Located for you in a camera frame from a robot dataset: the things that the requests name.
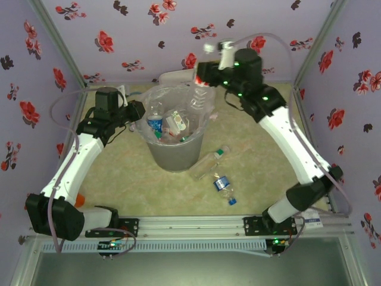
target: clear plastic bag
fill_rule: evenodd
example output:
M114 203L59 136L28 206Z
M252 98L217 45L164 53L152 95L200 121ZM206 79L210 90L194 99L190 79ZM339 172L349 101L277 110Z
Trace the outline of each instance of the clear plastic bag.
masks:
M189 108L192 97L196 92L196 88L197 92L201 94L203 98L205 98L203 102L204 107L202 111L197 114L197 117L192 114L192 108ZM179 144L185 144L204 133L204 130L207 127L209 121L210 114L214 108L214 97L214 89L209 87L200 88L196 85L158 85L141 94L139 96L139 100L143 102L146 109L151 106L151 102L160 102L164 106L164 114L162 114L163 125L165 125L164 116L166 116L168 111L172 110L180 111L180 113L183 114L187 119L189 116L189 118L193 121L195 121L195 118L197 118L198 125L194 122L192 122L192 124L193 126L198 127L198 129L190 134L189 137L186 137L184 142L179 141ZM139 131L147 143L152 143L155 145L166 145L165 143L160 142L157 134L155 134L155 132L152 131L152 128L148 126L148 115L149 113L145 113L142 119L136 122L136 129Z

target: black cable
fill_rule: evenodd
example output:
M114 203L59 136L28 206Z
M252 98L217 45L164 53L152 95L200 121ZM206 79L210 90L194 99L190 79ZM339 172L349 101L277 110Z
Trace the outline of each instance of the black cable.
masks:
M85 115L85 118L89 118L90 115L93 113L93 111L95 110L95 106L91 107L88 112L86 112L86 115Z
M118 137L123 131L125 131L127 129L127 125L126 124L123 127L124 127L124 129L121 132L119 132L118 134L116 134L115 137L110 142L107 142L107 144L112 143L113 140L115 140L116 137Z
M243 109L238 108L237 106L235 106L234 104L231 104L230 102L228 102L228 101L226 100L227 93L228 93L228 91L226 90L226 92L225 92L225 96L224 96L224 100L225 100L225 102L227 103L227 105L229 105L229 106L231 106L231 107L234 107L235 109L237 109L237 110L239 110L239 111L243 111Z

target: green bottle cap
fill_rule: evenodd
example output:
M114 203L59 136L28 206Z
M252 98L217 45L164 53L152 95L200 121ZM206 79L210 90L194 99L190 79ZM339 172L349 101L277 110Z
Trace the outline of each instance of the green bottle cap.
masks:
M162 136L162 133L160 133L159 131L155 131L155 136L157 139L160 139Z

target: floral wallpaper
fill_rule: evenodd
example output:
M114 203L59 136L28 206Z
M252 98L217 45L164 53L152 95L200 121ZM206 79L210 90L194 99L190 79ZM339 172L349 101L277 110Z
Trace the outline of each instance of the floral wallpaper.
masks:
M70 17L74 8L63 11ZM66 131L49 106L79 84L27 2L2 1L0 34L0 277L9 285L29 233L25 200L49 182L63 151ZM56 119L68 125L75 104L63 101Z
M204 43L258 32L280 36L301 67L333 0L100 1L41 0L83 80L151 82L165 72L191 69ZM289 80L287 54L275 40L243 42L264 60L267 80ZM322 69L328 65L324 59Z
M381 58L374 44L381 38L379 10L377 1L348 1L299 86L318 151L343 169L351 220L373 275L369 285L381 281ZM345 210L341 195L333 193Z

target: plastic bottle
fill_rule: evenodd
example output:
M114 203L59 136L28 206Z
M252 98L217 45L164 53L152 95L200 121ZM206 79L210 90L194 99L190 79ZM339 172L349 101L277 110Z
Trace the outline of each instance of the plastic bottle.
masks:
M222 146L216 152L208 153L189 169L190 176L196 181L200 180L217 167L218 161L229 152L228 146Z
M164 106L161 102L153 101L150 102L147 122L148 125L153 128L154 131L163 131L163 114Z
M213 179L213 185L215 186L220 196L227 199L230 206L236 204L237 200L233 196L232 184L224 174L223 169L221 167L215 168L211 172L211 177Z
M190 89L186 101L186 111L190 124L190 131L195 132L204 120L206 113L213 109L213 94L207 91L207 88L200 88L193 85Z

